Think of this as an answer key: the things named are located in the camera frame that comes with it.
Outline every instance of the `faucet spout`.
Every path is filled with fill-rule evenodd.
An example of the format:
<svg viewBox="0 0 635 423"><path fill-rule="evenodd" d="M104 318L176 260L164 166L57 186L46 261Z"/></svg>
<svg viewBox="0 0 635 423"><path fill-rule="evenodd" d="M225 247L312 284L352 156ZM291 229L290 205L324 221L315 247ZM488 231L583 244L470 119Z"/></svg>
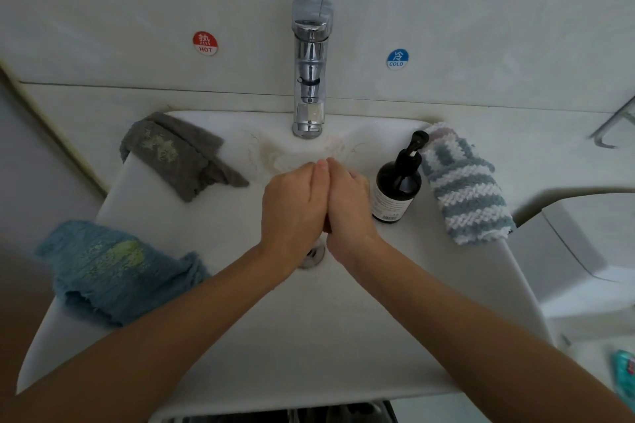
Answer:
<svg viewBox="0 0 635 423"><path fill-rule="evenodd" d="M326 102L326 50L333 27L328 0L294 0L291 28L295 34L293 133L315 138L322 133Z"/></svg>

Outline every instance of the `soap dispenser bottle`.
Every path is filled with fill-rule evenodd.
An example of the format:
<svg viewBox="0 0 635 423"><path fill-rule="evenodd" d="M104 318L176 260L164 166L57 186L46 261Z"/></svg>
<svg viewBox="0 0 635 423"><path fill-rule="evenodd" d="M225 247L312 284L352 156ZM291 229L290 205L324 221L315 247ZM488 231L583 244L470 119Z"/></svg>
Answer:
<svg viewBox="0 0 635 423"><path fill-rule="evenodd" d="M370 194L370 206L375 219L392 224L404 215L421 188L418 171L421 154L418 150L429 139L427 132L416 131L408 147L400 151L397 159L384 164L379 170Z"/></svg>

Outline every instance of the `red sticker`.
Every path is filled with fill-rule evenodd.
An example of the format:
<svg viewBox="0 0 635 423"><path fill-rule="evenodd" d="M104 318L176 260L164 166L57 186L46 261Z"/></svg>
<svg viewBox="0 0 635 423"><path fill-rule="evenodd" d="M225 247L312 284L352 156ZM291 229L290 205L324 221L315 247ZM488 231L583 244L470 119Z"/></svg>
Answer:
<svg viewBox="0 0 635 423"><path fill-rule="evenodd" d="M192 39L194 48L204 56L213 56L218 50L218 42L212 34L205 31L198 31Z"/></svg>

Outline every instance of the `striped cloth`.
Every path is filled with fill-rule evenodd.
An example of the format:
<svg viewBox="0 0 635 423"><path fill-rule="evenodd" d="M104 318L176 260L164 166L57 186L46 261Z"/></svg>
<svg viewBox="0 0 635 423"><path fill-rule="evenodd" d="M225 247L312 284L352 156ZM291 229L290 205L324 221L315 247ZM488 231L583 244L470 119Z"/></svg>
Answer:
<svg viewBox="0 0 635 423"><path fill-rule="evenodd" d="M516 225L492 176L494 166L446 123L425 131L430 141L422 153L421 167L450 237L459 245L506 238Z"/></svg>

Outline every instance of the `white sink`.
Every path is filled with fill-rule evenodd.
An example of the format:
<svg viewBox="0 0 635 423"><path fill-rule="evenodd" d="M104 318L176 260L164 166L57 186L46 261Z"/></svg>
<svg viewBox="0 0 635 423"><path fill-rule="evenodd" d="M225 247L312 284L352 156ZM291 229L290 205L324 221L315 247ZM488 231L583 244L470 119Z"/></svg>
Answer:
<svg viewBox="0 0 635 423"><path fill-rule="evenodd" d="M183 203L131 155L97 222L128 231L174 257L196 250L212 273L258 242L262 193L273 175L333 156L372 178L406 147L413 131L428 125L329 115L322 136L302 140L291 133L290 114L172 115L225 138L220 156L251 185L217 184ZM425 182L401 221L376 224L386 241L437 278L549 339L507 243L457 246L445 233ZM106 333L53 302L22 366L19 391ZM432 355L327 252L321 264L297 270L238 321L191 368L154 418L451 391L457 391L455 385Z"/></svg>

